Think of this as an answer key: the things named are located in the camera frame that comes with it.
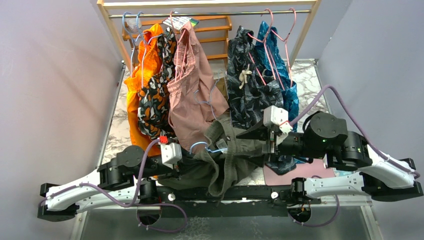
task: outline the orange garment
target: orange garment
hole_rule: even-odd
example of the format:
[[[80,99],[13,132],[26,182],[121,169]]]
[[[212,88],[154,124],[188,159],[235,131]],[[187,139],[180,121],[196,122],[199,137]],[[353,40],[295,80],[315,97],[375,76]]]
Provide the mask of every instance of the orange garment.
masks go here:
[[[153,25],[150,29],[146,29],[143,31],[144,39],[148,43],[149,40],[152,37],[158,36],[163,33],[162,27],[159,24]],[[149,82],[149,79],[153,77],[153,75],[157,74],[161,69],[161,59],[158,56],[158,47],[156,45],[157,38],[153,38],[150,42],[150,44],[146,44],[142,41],[140,42],[139,48],[138,48],[138,61],[139,64],[135,68],[134,72],[132,72],[132,75],[125,79],[124,83],[128,87],[128,93],[126,94],[126,110],[128,112],[128,121],[129,121],[129,137],[131,138],[131,143],[133,145],[140,146],[143,150],[146,150],[149,143],[152,141],[150,140],[149,136],[144,135],[139,130],[138,121],[139,118],[137,116],[138,109],[139,109],[139,93],[143,94],[144,92],[142,90],[142,79],[143,79],[143,87],[147,86],[147,83]],[[144,57],[144,64],[142,71],[142,61],[143,61],[143,55],[146,54]],[[161,150],[154,146],[150,149],[148,152],[149,156],[156,156],[160,155]]]

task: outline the metal rod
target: metal rod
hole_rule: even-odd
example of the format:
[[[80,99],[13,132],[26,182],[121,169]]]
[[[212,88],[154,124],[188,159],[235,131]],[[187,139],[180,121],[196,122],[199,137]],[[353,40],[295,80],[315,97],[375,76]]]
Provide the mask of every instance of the metal rod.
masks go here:
[[[311,10],[296,10],[297,14],[309,14]],[[273,11],[272,14],[292,14],[293,11]],[[204,13],[173,13],[173,17],[198,17],[198,16],[238,16],[238,15],[266,15],[270,14],[269,11],[240,11],[240,12],[204,12]],[[169,13],[152,13],[152,14],[140,14],[139,18],[166,18],[169,17]],[[110,19],[121,19],[122,14],[109,15]],[[135,18],[137,14],[127,14],[126,18]]]

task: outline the wall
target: wall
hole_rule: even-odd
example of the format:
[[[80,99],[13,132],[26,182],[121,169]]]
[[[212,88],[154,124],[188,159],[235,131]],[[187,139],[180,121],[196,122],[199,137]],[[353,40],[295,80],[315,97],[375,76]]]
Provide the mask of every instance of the wall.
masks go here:
[[[155,0],[144,0],[145,2],[154,2]],[[105,0],[105,2],[136,2],[134,0]],[[339,25],[340,20],[345,14],[346,10],[349,7],[349,4],[352,0],[322,0],[321,5],[316,13],[315,19],[309,29],[309,32],[303,42],[303,45],[300,49],[300,52],[297,56],[298,59],[319,59],[321,53],[329,42],[331,36]],[[169,13],[171,10],[179,13],[213,13],[213,12],[246,12],[246,11],[263,11],[266,8],[270,8],[272,11],[284,11],[288,10],[290,7],[294,7],[296,10],[309,9],[310,6],[255,6],[255,7],[207,7],[207,8],[176,8],[176,9],[122,9],[122,10],[111,10],[110,14],[123,14],[127,11],[133,14],[137,14],[139,11],[143,11],[146,14],[164,14]],[[296,39],[299,36],[302,26],[306,19],[306,14],[297,15],[297,23],[293,29],[293,32],[288,41],[289,52],[295,46]],[[251,29],[255,34],[259,30],[259,25],[261,21],[266,21],[271,23],[271,18],[269,15],[240,15],[240,16],[231,16],[232,20],[232,31],[229,34],[230,38],[234,38],[237,32],[237,29],[240,25],[247,29]],[[274,16],[274,26],[277,27],[278,32],[281,37],[285,37],[293,24],[293,15],[292,14],[276,14]],[[122,20],[114,20],[116,27],[121,32],[122,29]],[[217,32],[213,33],[213,36],[202,34],[202,38],[213,38],[217,37]],[[130,44],[125,42],[128,51],[130,51]],[[279,43],[279,48],[284,50],[284,43]],[[206,54],[210,52],[211,54],[217,54],[215,44],[204,44]]]
[[[40,184],[96,165],[120,75],[87,0],[0,1],[2,240],[67,240],[74,224],[37,219]]]
[[[322,83],[336,86],[374,144],[414,159],[421,173],[423,9],[417,0],[354,0],[318,62]],[[346,118],[333,94],[326,96],[333,113]],[[385,240],[422,239],[424,197],[374,204]]]

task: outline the pink pants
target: pink pants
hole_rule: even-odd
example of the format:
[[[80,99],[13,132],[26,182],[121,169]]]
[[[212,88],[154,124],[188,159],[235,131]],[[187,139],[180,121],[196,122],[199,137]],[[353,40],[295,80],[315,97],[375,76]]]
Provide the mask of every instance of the pink pants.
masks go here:
[[[178,77],[167,84],[170,101],[169,124],[174,129],[181,147],[190,150],[194,143],[206,141],[204,133],[215,119],[214,114],[216,117],[220,116],[229,106],[219,89],[214,88],[215,80],[211,67],[190,22],[185,24],[180,32],[181,39],[174,58]],[[210,100],[210,105],[198,103],[196,100]],[[198,153],[204,148],[204,144],[196,145],[192,152]]]

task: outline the blue garment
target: blue garment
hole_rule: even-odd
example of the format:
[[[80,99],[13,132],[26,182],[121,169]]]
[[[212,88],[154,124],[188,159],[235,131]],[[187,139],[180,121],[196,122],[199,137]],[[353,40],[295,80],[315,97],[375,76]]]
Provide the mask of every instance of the blue garment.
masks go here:
[[[268,24],[264,21],[260,24],[259,32],[257,33],[257,39],[263,41],[265,34],[268,30]],[[274,30],[275,33],[278,33],[277,29],[275,27],[271,27],[272,30]],[[287,72],[286,64],[284,63],[284,60],[280,56],[280,50],[277,46],[279,39],[275,34],[272,32],[268,34],[268,37],[266,38],[266,47],[269,48],[270,54],[274,58],[275,65],[272,65],[273,68],[277,69],[278,74],[281,78],[283,87],[280,85],[282,98],[283,98],[283,108],[288,111],[288,120],[292,121],[299,115],[299,98],[298,98],[298,89],[296,82],[293,81],[292,87],[290,87],[290,77],[289,73]],[[265,71],[265,74],[267,76],[272,75],[271,72],[271,63],[268,61],[267,55],[265,54],[265,48],[264,44],[261,42],[256,41],[256,44],[254,46],[257,57],[261,61],[262,65],[267,69]],[[296,123],[293,126],[293,132],[297,132],[298,130],[298,124]]]

